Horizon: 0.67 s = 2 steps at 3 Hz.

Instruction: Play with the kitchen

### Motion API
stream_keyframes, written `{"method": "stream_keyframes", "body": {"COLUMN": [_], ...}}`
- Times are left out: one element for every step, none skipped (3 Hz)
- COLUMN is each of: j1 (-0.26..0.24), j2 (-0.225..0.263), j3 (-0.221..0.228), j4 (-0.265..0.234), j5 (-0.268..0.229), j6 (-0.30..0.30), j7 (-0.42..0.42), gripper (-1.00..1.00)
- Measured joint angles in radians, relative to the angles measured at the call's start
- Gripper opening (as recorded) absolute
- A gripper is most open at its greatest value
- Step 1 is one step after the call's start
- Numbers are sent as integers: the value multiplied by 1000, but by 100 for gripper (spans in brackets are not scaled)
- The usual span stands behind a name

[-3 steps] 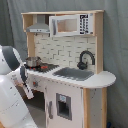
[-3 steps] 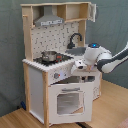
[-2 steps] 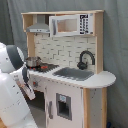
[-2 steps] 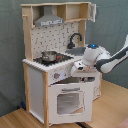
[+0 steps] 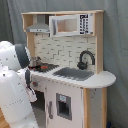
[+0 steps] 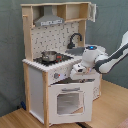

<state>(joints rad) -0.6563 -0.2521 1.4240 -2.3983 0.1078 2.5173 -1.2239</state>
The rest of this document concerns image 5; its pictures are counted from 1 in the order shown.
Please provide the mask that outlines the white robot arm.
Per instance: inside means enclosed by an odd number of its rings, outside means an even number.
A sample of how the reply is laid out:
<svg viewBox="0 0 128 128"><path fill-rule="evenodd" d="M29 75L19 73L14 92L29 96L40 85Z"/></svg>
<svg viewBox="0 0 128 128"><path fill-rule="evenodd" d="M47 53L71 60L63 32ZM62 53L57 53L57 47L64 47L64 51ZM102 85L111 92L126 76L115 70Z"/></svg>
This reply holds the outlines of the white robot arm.
<svg viewBox="0 0 128 128"><path fill-rule="evenodd" d="M24 45L0 42L0 109L10 128L39 128L26 86L18 75L30 59Z"/></svg>

